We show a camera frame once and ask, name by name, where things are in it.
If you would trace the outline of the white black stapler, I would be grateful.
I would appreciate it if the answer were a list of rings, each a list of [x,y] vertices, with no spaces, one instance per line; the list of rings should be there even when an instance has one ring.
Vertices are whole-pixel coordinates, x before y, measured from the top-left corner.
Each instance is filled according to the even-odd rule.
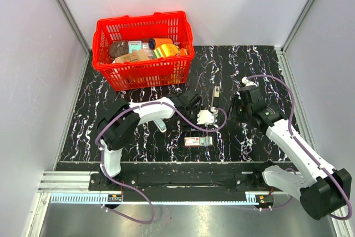
[[[211,108],[219,107],[220,87],[215,85],[212,91]]]

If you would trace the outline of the red white staples box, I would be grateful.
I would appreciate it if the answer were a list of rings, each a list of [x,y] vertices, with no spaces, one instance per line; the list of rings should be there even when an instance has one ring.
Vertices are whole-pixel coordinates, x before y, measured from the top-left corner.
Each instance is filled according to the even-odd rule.
[[[213,145],[212,137],[186,137],[184,138],[184,146],[186,147],[208,147]]]

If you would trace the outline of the small light blue stapler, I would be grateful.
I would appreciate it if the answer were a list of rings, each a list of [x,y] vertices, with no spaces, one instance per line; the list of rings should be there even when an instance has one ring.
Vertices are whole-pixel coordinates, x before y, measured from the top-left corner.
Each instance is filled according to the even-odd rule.
[[[160,132],[165,133],[166,132],[166,124],[162,119],[156,119],[154,120],[155,125],[159,129]]]

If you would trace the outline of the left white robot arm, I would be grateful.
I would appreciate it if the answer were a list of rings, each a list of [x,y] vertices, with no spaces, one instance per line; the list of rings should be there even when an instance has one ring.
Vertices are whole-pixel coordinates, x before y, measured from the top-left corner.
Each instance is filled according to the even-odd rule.
[[[173,117],[176,111],[195,124],[200,101],[201,97],[190,89],[150,102],[117,100],[96,124],[98,136],[95,142],[104,149],[104,163],[100,168],[106,171],[101,177],[101,184],[108,190],[119,186],[123,148],[131,141],[138,126],[155,122],[164,127],[162,121]]]

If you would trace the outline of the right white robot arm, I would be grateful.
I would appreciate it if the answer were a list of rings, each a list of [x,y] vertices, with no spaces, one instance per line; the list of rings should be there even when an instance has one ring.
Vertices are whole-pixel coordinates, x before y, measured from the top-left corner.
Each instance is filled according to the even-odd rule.
[[[293,162],[300,175],[281,169],[272,161],[262,163],[249,178],[258,190],[277,188],[300,201],[305,212],[320,220],[349,203],[352,177],[319,156],[289,125],[284,112],[268,105],[256,85],[241,87],[233,97],[230,119],[246,123],[274,142]]]

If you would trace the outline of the orange snack packet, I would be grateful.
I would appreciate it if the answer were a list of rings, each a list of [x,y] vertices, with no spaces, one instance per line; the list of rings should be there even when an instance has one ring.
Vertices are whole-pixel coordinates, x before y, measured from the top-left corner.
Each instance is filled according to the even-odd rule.
[[[187,56],[187,55],[188,55],[187,49],[181,48],[181,49],[179,50],[179,56]]]

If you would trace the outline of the yellow green striped box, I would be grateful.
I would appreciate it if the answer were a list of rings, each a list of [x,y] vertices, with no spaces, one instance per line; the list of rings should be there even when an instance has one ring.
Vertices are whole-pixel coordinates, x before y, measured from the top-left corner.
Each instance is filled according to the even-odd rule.
[[[179,47],[174,44],[162,44],[153,50],[155,58],[168,58],[179,53]]]

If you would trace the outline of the red plastic shopping basket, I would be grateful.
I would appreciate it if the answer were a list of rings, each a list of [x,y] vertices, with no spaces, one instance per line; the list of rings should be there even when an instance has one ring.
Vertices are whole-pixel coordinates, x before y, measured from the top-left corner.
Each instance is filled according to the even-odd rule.
[[[185,83],[195,56],[183,11],[100,19],[92,51],[93,68],[115,91]]]

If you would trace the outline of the brown cardboard box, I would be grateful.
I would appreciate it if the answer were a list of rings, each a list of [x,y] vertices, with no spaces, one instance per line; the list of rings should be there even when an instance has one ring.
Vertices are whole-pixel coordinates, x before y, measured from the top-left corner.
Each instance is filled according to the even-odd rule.
[[[135,63],[147,60],[149,60],[147,53],[144,50],[139,50],[117,57],[113,60],[113,63]]]

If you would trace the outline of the orange cylindrical can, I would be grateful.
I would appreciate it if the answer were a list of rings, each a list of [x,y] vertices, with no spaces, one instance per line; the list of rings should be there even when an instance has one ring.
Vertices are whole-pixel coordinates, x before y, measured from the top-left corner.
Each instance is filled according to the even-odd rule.
[[[163,44],[174,44],[174,41],[170,38],[150,38],[148,41],[148,46],[151,50],[154,50]]]

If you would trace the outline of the teal white small box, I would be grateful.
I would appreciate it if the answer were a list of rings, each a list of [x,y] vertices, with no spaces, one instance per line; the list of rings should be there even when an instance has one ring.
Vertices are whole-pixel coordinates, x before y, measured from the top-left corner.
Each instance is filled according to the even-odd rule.
[[[129,53],[142,50],[142,48],[143,48],[142,41],[129,41],[128,42]]]

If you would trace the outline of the brown round cookie pack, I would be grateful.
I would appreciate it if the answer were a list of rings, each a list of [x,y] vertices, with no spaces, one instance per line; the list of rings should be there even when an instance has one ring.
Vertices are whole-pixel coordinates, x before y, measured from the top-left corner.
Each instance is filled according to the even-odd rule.
[[[127,41],[115,41],[109,47],[109,56],[113,59],[129,53]]]

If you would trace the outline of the aluminium frame rail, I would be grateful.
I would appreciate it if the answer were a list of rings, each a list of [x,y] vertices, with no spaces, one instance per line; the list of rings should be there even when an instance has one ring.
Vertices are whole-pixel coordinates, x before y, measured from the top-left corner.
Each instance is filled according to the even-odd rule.
[[[266,205],[266,197],[282,194],[276,189],[257,191],[243,184],[235,189],[222,185],[147,184],[129,179],[130,187],[106,185],[97,172],[45,172],[39,192],[51,194],[51,202],[100,205]]]

